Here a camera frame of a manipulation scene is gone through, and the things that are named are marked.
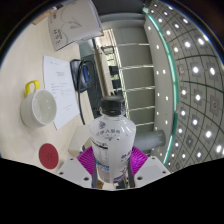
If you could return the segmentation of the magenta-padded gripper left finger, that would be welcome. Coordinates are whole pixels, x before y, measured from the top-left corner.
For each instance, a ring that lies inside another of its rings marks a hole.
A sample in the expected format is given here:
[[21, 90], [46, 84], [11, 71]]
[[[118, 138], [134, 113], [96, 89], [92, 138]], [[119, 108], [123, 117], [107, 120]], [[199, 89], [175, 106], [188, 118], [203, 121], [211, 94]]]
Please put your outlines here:
[[84, 150], [78, 157], [66, 160], [57, 175], [84, 188], [97, 187], [97, 171], [93, 150]]

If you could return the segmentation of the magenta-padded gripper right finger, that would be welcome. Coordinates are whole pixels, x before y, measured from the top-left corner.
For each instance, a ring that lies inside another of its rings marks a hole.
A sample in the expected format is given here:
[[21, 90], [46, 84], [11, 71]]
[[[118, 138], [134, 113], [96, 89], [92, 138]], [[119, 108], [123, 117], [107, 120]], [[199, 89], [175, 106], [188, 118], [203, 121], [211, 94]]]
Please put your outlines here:
[[157, 157], [148, 157], [138, 148], [132, 148], [128, 167], [128, 181], [131, 188], [143, 187], [169, 174], [168, 169]]

